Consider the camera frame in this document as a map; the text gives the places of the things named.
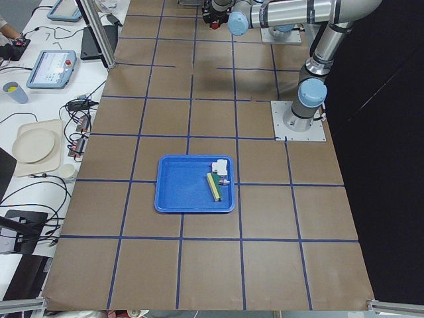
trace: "blue cup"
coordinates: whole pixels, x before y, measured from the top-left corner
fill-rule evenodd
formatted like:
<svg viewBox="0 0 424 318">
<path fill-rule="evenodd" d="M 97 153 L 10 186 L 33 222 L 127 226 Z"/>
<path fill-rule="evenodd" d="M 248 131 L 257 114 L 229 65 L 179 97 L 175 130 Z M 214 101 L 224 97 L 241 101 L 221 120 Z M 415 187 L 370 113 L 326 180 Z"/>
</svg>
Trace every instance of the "blue cup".
<svg viewBox="0 0 424 318">
<path fill-rule="evenodd" d="M 6 95 L 10 96 L 12 99 L 17 101 L 20 104 L 25 104 L 28 102 L 28 96 L 22 87 L 15 81 L 10 81 L 3 86 L 3 91 Z"/>
</svg>

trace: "beige tray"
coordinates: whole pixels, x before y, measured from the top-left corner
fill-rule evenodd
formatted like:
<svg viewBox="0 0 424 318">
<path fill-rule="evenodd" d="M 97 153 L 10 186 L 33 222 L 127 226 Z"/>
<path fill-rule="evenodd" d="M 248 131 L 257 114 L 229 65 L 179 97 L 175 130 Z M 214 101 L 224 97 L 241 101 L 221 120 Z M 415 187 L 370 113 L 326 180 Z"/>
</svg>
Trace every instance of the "beige tray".
<svg viewBox="0 0 424 318">
<path fill-rule="evenodd" d="M 17 162 L 14 173 L 16 177 L 29 176 L 31 174 L 41 174 L 43 172 L 49 172 L 59 168 L 60 163 L 62 162 L 63 127 L 64 124 L 60 119 L 25 124 L 19 127 L 17 137 L 21 136 L 27 131 L 37 128 L 44 128 L 52 131 L 54 134 L 54 147 L 47 157 L 33 164 Z"/>
</svg>

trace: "black wall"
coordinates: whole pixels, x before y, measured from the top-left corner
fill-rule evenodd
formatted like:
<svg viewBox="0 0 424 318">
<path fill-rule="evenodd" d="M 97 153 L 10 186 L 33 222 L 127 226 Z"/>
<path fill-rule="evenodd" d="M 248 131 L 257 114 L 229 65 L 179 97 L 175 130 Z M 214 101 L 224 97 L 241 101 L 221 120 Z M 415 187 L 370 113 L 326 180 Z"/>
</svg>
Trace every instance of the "black wall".
<svg viewBox="0 0 424 318">
<path fill-rule="evenodd" d="M 326 84 L 375 298 L 424 305 L 424 1 L 383 0 L 358 21 Z"/>
</svg>

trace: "blue joint cap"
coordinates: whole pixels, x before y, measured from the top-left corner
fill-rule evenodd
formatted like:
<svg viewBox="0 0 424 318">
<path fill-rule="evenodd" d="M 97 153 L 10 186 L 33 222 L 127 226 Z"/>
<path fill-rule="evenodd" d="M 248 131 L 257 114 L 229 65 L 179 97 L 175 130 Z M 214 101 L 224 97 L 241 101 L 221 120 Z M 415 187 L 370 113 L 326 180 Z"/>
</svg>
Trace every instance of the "blue joint cap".
<svg viewBox="0 0 424 318">
<path fill-rule="evenodd" d="M 228 30 L 232 35 L 243 35 L 249 29 L 249 22 L 244 14 L 233 11 L 228 19 Z"/>
<path fill-rule="evenodd" d="M 309 108 L 315 108 L 322 104 L 327 96 L 327 86 L 316 78 L 309 78 L 302 82 L 299 87 L 299 100 Z"/>
<path fill-rule="evenodd" d="M 279 30 L 280 32 L 290 32 L 291 30 L 293 30 L 295 27 L 295 25 L 280 25 L 277 26 L 276 29 Z"/>
</svg>

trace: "white table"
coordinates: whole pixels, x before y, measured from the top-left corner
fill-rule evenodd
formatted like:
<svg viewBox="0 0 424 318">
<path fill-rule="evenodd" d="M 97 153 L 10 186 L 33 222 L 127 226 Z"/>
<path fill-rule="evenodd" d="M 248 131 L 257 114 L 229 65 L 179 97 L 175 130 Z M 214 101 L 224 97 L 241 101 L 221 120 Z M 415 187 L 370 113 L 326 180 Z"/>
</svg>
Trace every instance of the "white table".
<svg viewBox="0 0 424 318">
<path fill-rule="evenodd" d="M 118 0 L 117 8 L 111 10 L 105 10 L 105 12 L 113 13 L 121 23 L 124 23 L 127 9 L 131 0 Z M 56 0 L 43 0 L 40 5 L 54 5 Z M 76 23 L 67 23 L 59 21 L 51 21 L 47 19 L 46 14 L 47 10 L 38 9 L 35 11 L 31 20 L 26 25 L 23 30 L 24 33 L 34 30 L 36 27 L 45 26 L 50 28 L 62 27 L 70 32 L 64 30 L 56 31 L 57 37 L 69 36 L 75 31 L 85 27 L 84 20 L 81 19 Z M 106 17 L 101 19 L 104 25 L 110 24 Z M 0 121 L 5 117 L 9 116 L 12 113 L 34 113 L 38 117 L 38 121 L 46 121 L 50 119 L 59 118 L 59 108 L 68 102 L 71 99 L 75 99 L 79 95 L 92 92 L 99 84 L 106 80 L 107 70 L 103 67 L 101 60 L 92 60 L 92 61 L 81 61 L 80 60 L 80 51 L 81 51 L 81 40 L 82 40 L 82 31 L 79 31 L 75 36 L 63 40 L 56 40 L 53 35 L 53 30 L 47 28 L 41 28 L 36 32 L 28 33 L 27 38 L 31 39 L 31 43 L 27 50 L 25 51 L 23 57 L 18 62 L 11 62 L 9 66 L 24 66 L 32 68 L 36 59 L 38 58 L 39 52 L 41 50 L 59 50 L 59 45 L 55 42 L 58 42 L 63 50 L 74 50 L 77 53 L 78 62 L 72 77 L 64 89 L 29 89 L 25 87 L 25 83 L 29 77 L 30 72 L 26 70 L 5 70 L 0 72 L 0 86 L 9 81 L 15 81 L 19 83 L 26 94 L 28 95 L 29 101 L 26 104 L 18 104 L 13 101 L 11 98 L 6 96 L 3 90 L 0 91 Z M 101 97 L 101 92 L 103 91 L 103 86 L 99 88 L 91 98 L 94 101 L 99 101 Z M 63 111 L 62 118 L 66 122 L 69 120 L 68 114 Z M 15 115 L 10 119 L 7 119 L 3 124 L 0 124 L 0 147 L 11 153 L 12 145 L 17 136 L 18 128 L 26 123 L 33 123 L 35 118 L 32 115 Z M 70 128 L 67 130 L 68 135 L 75 131 L 74 123 L 70 124 Z M 72 163 L 76 165 L 79 169 L 78 163 L 74 161 L 73 158 L 67 157 L 68 149 L 66 148 L 66 141 L 62 137 L 62 163 Z M 56 172 L 50 172 L 52 175 L 57 175 Z M 48 179 L 31 179 L 28 177 L 16 178 L 13 177 L 7 192 L 8 195 L 16 189 L 27 186 L 28 184 L 40 181 L 47 180 L 58 182 L 59 180 L 53 180 L 53 178 Z M 74 188 L 73 184 L 68 184 L 68 189 L 70 193 Z M 52 184 L 38 184 L 33 187 L 30 187 L 26 190 L 23 190 L 19 194 L 12 196 L 4 204 L 23 204 L 23 203 L 38 203 L 43 205 L 48 205 L 53 208 L 59 207 L 64 198 L 64 190 L 60 189 L 58 186 Z M 68 209 L 69 199 L 67 200 L 65 206 L 59 212 L 60 217 L 65 217 L 66 211 Z M 10 208 L 0 208 L 0 215 L 4 216 Z M 28 211 L 46 211 L 43 208 L 39 207 L 22 207 L 17 208 Z M 46 231 L 49 231 L 51 228 L 44 228 L 43 234 Z M 60 234 L 60 229 L 55 232 L 54 235 L 58 236 Z M 48 243 L 38 244 L 34 254 L 53 257 L 56 247 L 48 247 Z M 9 254 L 9 255 L 0 255 L 0 299 L 3 299 L 9 283 L 17 265 L 21 259 L 19 254 Z"/>
</svg>

